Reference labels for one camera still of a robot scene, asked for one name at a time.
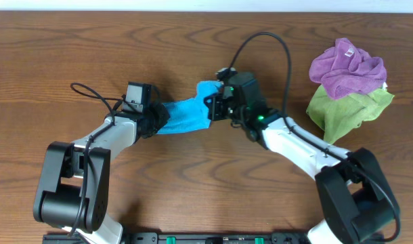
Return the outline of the blue microfiber cloth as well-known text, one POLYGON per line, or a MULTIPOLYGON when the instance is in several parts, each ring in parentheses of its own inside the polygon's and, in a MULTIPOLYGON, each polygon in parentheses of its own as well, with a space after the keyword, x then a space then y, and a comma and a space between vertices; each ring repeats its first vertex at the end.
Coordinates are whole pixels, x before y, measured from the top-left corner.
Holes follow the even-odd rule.
POLYGON ((196 86, 195 97, 164 103, 170 119, 157 134, 184 134, 208 129, 211 120, 208 118, 209 109, 204 104, 204 99, 216 94, 221 87, 222 84, 219 81, 201 81, 196 86))

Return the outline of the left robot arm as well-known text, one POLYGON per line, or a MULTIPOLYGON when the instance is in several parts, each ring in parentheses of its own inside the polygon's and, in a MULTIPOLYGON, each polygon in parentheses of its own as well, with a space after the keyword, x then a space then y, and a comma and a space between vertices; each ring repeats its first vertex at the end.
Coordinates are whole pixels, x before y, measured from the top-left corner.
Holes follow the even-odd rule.
POLYGON ((161 103, 125 103, 87 136, 52 142, 46 150, 33 217, 86 243, 120 243, 123 226, 107 213, 110 163, 140 138, 156 134, 169 120, 161 103))

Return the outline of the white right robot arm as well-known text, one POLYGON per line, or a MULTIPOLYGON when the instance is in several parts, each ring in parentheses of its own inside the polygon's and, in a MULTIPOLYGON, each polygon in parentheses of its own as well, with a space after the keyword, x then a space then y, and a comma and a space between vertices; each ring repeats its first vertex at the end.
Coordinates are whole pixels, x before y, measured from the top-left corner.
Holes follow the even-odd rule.
POLYGON ((398 238, 399 205, 369 150, 333 146, 263 100, 250 104, 214 94, 204 103, 210 119, 231 120, 249 139, 286 157, 315 181, 324 219, 307 233, 311 243, 387 243, 398 238))

